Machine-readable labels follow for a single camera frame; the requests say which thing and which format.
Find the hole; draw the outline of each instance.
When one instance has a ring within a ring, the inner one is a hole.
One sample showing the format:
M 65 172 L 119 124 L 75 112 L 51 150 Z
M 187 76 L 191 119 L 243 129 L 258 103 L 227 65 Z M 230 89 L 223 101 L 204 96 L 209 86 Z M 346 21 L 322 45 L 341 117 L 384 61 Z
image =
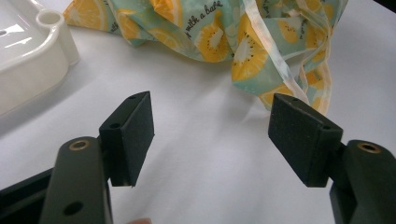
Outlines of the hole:
M 81 202 L 73 202 L 66 206 L 64 209 L 65 216 L 73 216 L 74 214 L 78 213 L 82 209 Z
M 88 140 L 79 140 L 74 143 L 72 143 L 69 147 L 70 150 L 78 151 L 82 150 L 90 145 L 90 142 Z
M 368 143 L 360 143 L 360 144 L 358 144 L 358 147 L 361 150 L 370 152 L 370 153 L 380 153 L 381 152 L 380 148 L 378 148 L 374 145 L 368 144 Z
M 61 16 L 59 15 L 59 13 L 47 11 L 47 12 L 44 12 L 44 13 L 41 13 L 40 15 L 38 15 L 38 20 L 41 23 L 44 23 L 47 25 L 52 25 L 52 24 L 55 24 L 58 21 L 60 21 Z
M 111 129 L 117 129 L 119 127 L 120 127 L 120 124 L 118 124 L 118 123 L 113 123 L 113 124 L 110 125 Z

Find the white surface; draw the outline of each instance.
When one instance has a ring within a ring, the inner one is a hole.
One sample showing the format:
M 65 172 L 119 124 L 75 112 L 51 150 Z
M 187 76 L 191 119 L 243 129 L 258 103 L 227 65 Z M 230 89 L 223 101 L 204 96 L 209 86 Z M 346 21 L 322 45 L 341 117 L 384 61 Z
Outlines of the white surface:
M 64 10 L 68 1 L 42 1 Z M 343 142 L 396 155 L 396 14 L 349 0 L 334 30 L 328 118 Z M 0 189 L 49 169 L 59 146 L 96 136 L 123 99 L 151 91 L 155 137 L 134 189 L 113 188 L 115 223 L 334 223 L 326 189 L 307 189 L 267 136 L 269 112 L 232 86 L 230 63 L 71 28 L 81 61 L 64 83 L 0 117 Z
M 0 3 L 0 115 L 61 82 L 78 51 L 62 14 L 35 0 Z

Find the brass insert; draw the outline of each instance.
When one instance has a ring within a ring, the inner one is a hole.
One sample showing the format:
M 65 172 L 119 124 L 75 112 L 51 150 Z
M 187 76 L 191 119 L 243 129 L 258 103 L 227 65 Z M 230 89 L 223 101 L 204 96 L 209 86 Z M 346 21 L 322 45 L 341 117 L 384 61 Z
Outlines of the brass insert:
M 89 145 L 90 145 L 90 141 L 83 139 L 83 140 L 78 140 L 78 141 L 72 143 L 69 146 L 69 149 L 73 150 L 73 151 L 78 151 L 78 150 L 87 148 Z
M 369 153 L 374 153 L 374 154 L 381 153 L 381 149 L 379 147 L 376 147 L 375 145 L 372 145 L 370 143 L 359 143 L 358 147 L 361 150 L 369 152 Z

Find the white plastic tray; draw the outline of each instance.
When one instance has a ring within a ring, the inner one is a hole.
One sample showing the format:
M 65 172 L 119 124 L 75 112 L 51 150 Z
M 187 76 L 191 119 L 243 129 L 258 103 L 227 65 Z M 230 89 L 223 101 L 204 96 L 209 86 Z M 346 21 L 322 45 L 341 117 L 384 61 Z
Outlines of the white plastic tray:
M 56 86 L 78 58 L 60 12 L 0 1 L 0 115 Z

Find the yellow kiwi print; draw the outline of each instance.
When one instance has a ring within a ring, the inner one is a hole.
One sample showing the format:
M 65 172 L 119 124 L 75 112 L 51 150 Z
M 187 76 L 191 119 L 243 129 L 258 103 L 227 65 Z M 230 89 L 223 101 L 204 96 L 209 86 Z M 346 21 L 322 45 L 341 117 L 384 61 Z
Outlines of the yellow kiwi print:
M 308 23 L 306 28 L 305 46 L 308 49 L 317 48 L 325 40 L 324 36 L 325 35 L 322 30 Z
M 221 29 L 220 15 L 221 12 L 217 11 L 213 22 L 202 28 L 195 40 L 204 60 L 210 63 L 220 62 L 230 53 L 227 37 Z
M 294 43 L 298 40 L 297 32 L 287 21 L 278 20 L 277 25 L 283 38 L 289 43 Z
M 69 25 L 107 31 L 107 14 L 101 0 L 73 1 L 64 11 Z
M 233 56 L 231 69 L 233 81 L 254 77 L 262 70 L 268 58 L 268 52 L 251 27 L 247 14 L 241 17 L 239 24 L 245 29 L 238 30 L 238 49 Z
M 182 26 L 182 10 L 179 0 L 150 0 L 150 3 L 154 7 L 155 12 L 176 26 Z
M 266 91 L 262 94 L 259 95 L 260 100 L 267 106 L 271 106 L 273 101 L 274 101 L 274 94 L 275 93 L 282 93 L 282 94 L 286 94 L 286 95 L 293 95 L 293 93 L 291 92 L 291 90 L 289 90 L 289 88 L 284 84 L 280 84 L 279 86 L 277 86 L 276 88 L 270 90 L 270 91 Z
M 319 75 L 315 73 L 315 70 L 306 74 L 306 80 L 310 87 L 313 87 L 317 90 L 324 89 L 324 81 Z
M 179 48 L 179 43 L 177 37 L 173 35 L 171 32 L 161 29 L 161 28 L 154 28 L 148 30 L 148 32 L 158 39 L 160 42 L 166 45 L 166 47 L 176 50 Z
M 326 49 L 322 49 L 314 56 L 312 62 L 317 63 L 319 61 L 324 60 L 325 57 L 326 57 Z
M 129 15 L 134 12 L 131 9 L 120 8 L 116 12 L 117 23 L 119 24 L 121 34 L 125 39 L 135 39 L 139 37 L 139 26 Z
M 318 46 L 315 28 L 311 24 L 308 24 L 306 27 L 305 46 L 308 49 L 314 49 Z
M 321 7 L 320 0 L 305 0 L 305 3 L 306 6 L 314 12 L 320 10 Z
M 330 21 L 334 15 L 334 9 L 330 4 L 323 4 L 323 10 L 326 13 L 327 19 Z

